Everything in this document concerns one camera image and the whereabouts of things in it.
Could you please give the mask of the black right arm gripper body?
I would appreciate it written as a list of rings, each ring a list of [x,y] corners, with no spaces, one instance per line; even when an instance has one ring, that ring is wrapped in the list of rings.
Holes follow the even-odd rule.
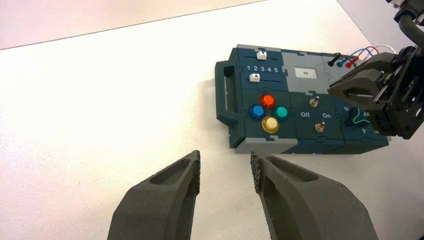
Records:
[[[371,125],[380,136],[409,140],[424,122],[424,49],[403,48],[377,80],[373,100],[381,107],[370,112]]]

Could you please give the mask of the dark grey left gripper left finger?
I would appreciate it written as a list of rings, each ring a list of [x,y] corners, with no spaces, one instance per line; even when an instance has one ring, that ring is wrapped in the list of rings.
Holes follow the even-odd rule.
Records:
[[[109,240],[189,240],[200,193],[201,154],[193,150],[131,187],[115,209]]]

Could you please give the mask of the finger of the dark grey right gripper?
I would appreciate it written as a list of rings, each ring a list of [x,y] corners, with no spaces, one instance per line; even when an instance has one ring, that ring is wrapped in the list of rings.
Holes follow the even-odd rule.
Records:
[[[329,95],[364,111],[382,110],[384,105],[374,99],[383,89],[384,74],[395,71],[396,57],[389,52],[372,56],[332,83],[327,90]]]

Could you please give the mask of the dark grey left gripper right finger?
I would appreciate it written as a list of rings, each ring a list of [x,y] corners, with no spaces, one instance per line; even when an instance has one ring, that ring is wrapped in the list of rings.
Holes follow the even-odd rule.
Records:
[[[250,165],[272,240],[376,240],[369,212],[342,183],[252,150]]]

